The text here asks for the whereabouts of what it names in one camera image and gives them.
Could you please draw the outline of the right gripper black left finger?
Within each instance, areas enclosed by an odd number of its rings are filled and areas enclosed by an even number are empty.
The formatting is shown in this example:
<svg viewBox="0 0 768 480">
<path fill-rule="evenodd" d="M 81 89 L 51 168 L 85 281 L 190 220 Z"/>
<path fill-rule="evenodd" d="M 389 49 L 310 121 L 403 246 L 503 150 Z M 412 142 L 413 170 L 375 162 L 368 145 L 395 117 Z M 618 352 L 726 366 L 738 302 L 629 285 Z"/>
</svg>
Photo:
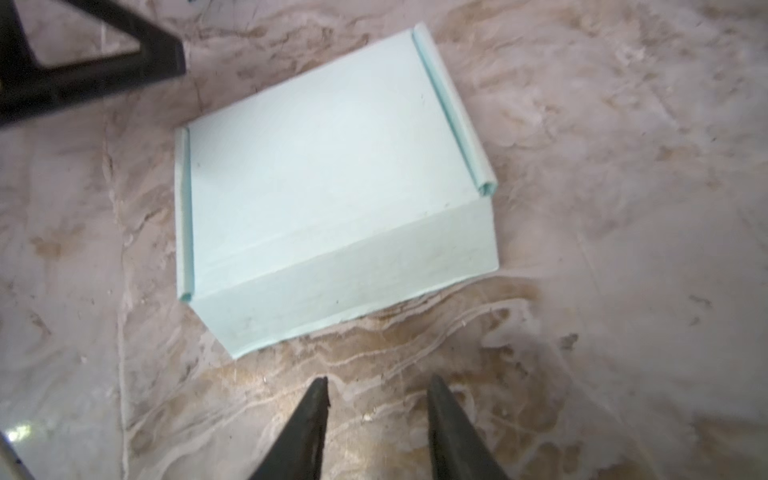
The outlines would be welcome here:
<svg viewBox="0 0 768 480">
<path fill-rule="evenodd" d="M 329 409 L 328 379 L 317 377 L 250 479 L 320 479 Z"/>
</svg>

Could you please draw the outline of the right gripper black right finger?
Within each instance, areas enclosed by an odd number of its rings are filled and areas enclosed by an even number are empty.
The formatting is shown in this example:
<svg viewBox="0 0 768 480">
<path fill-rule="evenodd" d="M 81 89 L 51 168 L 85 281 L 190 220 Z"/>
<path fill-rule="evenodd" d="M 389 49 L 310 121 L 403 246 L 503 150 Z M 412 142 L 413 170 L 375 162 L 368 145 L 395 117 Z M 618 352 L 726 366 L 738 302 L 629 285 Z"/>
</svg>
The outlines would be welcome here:
<svg viewBox="0 0 768 480">
<path fill-rule="evenodd" d="M 508 479 L 455 395 L 437 374 L 429 381 L 427 411 L 433 479 Z"/>
</svg>

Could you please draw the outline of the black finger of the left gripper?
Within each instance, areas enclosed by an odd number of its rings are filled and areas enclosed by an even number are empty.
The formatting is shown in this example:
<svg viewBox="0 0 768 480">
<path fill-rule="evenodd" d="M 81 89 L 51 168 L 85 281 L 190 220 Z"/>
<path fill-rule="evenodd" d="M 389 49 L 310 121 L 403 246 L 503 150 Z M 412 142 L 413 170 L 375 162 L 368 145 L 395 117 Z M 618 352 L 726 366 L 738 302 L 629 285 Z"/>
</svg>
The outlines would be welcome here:
<svg viewBox="0 0 768 480">
<path fill-rule="evenodd" d="M 12 1 L 1 3 L 1 125 L 34 118 L 186 73 L 177 36 L 116 1 L 68 1 L 138 42 L 134 52 L 58 66 L 35 57 Z"/>
</svg>

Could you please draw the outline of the mint paper box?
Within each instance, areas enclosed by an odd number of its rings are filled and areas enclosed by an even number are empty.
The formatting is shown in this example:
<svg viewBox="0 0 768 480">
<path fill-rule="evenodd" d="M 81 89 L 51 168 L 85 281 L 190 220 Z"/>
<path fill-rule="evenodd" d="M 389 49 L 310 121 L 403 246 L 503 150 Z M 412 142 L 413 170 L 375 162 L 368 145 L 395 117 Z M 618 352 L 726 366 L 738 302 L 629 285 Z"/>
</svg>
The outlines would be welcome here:
<svg viewBox="0 0 768 480">
<path fill-rule="evenodd" d="M 175 135 L 177 295 L 232 358 L 497 270 L 498 182 L 426 25 Z"/>
</svg>

